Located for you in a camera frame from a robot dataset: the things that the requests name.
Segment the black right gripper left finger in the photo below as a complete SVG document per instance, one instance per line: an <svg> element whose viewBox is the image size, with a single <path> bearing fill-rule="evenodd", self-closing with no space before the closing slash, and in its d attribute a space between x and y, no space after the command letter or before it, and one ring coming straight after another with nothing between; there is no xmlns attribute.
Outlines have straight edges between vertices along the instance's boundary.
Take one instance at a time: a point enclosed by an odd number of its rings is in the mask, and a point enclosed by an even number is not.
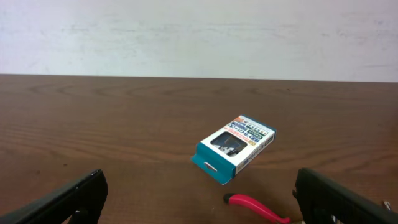
<svg viewBox="0 0 398 224"><path fill-rule="evenodd" d="M1 223L89 223L97 224L108 195L102 170L64 185L24 207L1 216Z"/></svg>

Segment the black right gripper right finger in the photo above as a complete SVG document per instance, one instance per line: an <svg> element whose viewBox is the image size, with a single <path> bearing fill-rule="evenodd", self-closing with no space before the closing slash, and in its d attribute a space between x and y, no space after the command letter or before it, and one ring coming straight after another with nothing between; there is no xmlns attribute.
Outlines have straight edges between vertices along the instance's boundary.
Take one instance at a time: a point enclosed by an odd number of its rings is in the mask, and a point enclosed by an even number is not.
<svg viewBox="0 0 398 224"><path fill-rule="evenodd" d="M298 171L293 196L306 224L397 224L397 214L308 168Z"/></svg>

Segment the red handled pliers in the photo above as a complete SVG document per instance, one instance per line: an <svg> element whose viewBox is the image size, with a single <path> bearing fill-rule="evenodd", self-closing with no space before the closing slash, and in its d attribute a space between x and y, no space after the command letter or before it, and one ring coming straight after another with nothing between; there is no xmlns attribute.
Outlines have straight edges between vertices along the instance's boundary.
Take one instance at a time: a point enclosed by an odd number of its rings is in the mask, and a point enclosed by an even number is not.
<svg viewBox="0 0 398 224"><path fill-rule="evenodd" d="M227 203L229 205L239 205L242 207L246 207L257 213L261 217L265 218L267 221L273 223L282 223L282 224L290 223L289 217L282 218L278 216L276 213L274 213L271 209L267 208L261 202L247 195L228 193L224 194L223 201L224 203Z"/></svg>

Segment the teal white screw box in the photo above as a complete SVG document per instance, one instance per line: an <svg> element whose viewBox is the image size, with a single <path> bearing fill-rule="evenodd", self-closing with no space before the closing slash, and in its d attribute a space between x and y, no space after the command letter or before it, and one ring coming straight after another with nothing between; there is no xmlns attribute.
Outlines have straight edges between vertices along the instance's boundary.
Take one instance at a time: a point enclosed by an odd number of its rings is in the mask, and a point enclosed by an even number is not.
<svg viewBox="0 0 398 224"><path fill-rule="evenodd" d="M242 114L200 141L191 161L225 185L269 146L276 135L276 129Z"/></svg>

